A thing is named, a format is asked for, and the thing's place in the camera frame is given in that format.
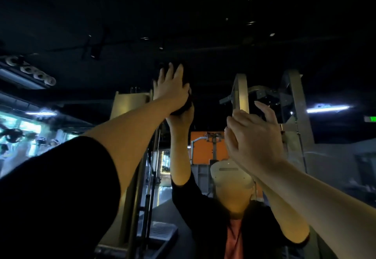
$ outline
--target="orange wall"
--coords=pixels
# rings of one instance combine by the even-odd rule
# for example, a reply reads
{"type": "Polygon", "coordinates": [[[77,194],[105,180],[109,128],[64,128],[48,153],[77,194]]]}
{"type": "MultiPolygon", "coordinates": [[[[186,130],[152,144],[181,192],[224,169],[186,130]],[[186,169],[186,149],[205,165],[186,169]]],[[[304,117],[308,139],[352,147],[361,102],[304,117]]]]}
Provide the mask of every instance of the orange wall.
{"type": "MultiPolygon", "coordinates": [[[[191,141],[204,136],[206,133],[206,131],[191,132],[191,141]]],[[[193,147],[193,164],[209,164],[209,160],[213,159],[213,143],[208,142],[205,139],[200,139],[194,143],[193,147]]],[[[221,139],[221,141],[217,143],[217,159],[223,160],[227,159],[228,157],[229,155],[227,153],[226,146],[224,145],[224,139],[221,139]]]]}

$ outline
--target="forearm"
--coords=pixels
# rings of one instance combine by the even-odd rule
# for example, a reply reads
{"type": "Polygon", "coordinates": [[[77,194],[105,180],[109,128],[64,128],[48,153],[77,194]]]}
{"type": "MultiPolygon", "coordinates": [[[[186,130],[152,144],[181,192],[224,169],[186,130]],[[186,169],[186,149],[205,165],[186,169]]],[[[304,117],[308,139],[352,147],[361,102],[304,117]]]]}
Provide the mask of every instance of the forearm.
{"type": "Polygon", "coordinates": [[[257,179],[256,182],[268,197],[271,211],[284,236],[294,243],[303,242],[309,234],[309,226],[305,219],[261,180],[257,179]]]}
{"type": "Polygon", "coordinates": [[[188,130],[171,130],[170,171],[177,186],[183,186],[191,176],[191,163],[188,156],[188,130]]]}
{"type": "Polygon", "coordinates": [[[376,254],[376,209],[295,169],[289,163],[261,180],[301,214],[342,258],[376,254]]]}
{"type": "Polygon", "coordinates": [[[122,193],[128,188],[153,132],[170,113],[168,103],[158,99],[85,133],[100,142],[111,155],[122,193]]]}

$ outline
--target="black shirt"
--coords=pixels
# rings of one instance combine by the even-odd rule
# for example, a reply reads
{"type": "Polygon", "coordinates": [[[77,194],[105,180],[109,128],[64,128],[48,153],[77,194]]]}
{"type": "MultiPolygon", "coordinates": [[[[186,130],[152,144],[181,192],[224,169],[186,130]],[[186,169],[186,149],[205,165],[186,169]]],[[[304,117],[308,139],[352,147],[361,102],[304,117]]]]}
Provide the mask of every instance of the black shirt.
{"type": "MultiPolygon", "coordinates": [[[[216,199],[201,193],[193,174],[178,187],[172,182],[172,201],[192,231],[197,258],[223,259],[227,241],[229,213],[216,199]]],[[[244,259],[282,258],[283,246],[304,247],[308,239],[296,244],[282,233],[270,207],[251,201],[241,224],[244,259]]]]}
{"type": "Polygon", "coordinates": [[[93,258],[120,184],[107,150],[77,137],[0,179],[0,258],[93,258]]]}

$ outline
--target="black sleeve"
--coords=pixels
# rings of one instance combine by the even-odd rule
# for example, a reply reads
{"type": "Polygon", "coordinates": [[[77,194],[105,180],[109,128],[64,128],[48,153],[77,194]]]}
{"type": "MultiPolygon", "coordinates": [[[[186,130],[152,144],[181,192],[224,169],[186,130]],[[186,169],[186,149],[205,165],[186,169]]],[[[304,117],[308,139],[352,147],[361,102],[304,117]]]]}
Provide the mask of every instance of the black sleeve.
{"type": "Polygon", "coordinates": [[[112,224],[120,183],[107,150],[80,136],[0,179],[0,246],[37,257],[90,256],[112,224]]]}
{"type": "Polygon", "coordinates": [[[276,220],[273,212],[271,211],[271,208],[268,206],[263,206],[262,209],[262,214],[264,217],[263,222],[266,224],[265,230],[268,233],[268,238],[270,238],[270,241],[273,242],[273,245],[278,247],[291,246],[294,248],[303,248],[307,245],[309,241],[309,235],[303,242],[300,243],[294,243],[290,241],[284,236],[278,221],[276,220]]]}
{"type": "Polygon", "coordinates": [[[172,180],[172,201],[182,216],[185,223],[192,232],[202,230],[208,224],[208,217],[205,214],[214,214],[214,203],[212,199],[201,193],[197,186],[193,173],[185,185],[178,187],[172,180]]]}

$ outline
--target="gym machine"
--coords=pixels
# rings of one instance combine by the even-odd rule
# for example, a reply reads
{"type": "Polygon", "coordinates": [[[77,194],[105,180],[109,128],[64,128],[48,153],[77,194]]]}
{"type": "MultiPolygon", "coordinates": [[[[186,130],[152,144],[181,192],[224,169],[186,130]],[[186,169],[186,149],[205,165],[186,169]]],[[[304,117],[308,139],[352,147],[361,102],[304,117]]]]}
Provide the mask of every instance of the gym machine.
{"type": "MultiPolygon", "coordinates": [[[[150,100],[152,100],[152,92],[135,94],[116,92],[110,118],[136,109],[150,100]]],[[[96,247],[97,259],[160,259],[165,257],[175,244],[177,227],[174,224],[151,221],[160,133],[158,127],[151,145],[136,168],[127,191],[121,196],[118,214],[96,247]],[[147,162],[150,165],[147,194],[145,204],[141,206],[147,162]]]]}
{"type": "MultiPolygon", "coordinates": [[[[220,104],[232,102],[233,109],[241,109],[249,113],[249,94],[256,92],[256,99],[267,96],[278,99],[282,123],[279,124],[284,147],[289,161],[301,171],[310,174],[314,163],[314,138],[309,121],[301,75],[297,70],[284,72],[280,88],[271,90],[264,86],[248,88],[247,76],[237,74],[231,94],[220,100],[220,104]]],[[[286,257],[290,258],[286,248],[286,257]]],[[[317,233],[311,228],[310,240],[304,248],[305,259],[319,259],[317,233]]]]}

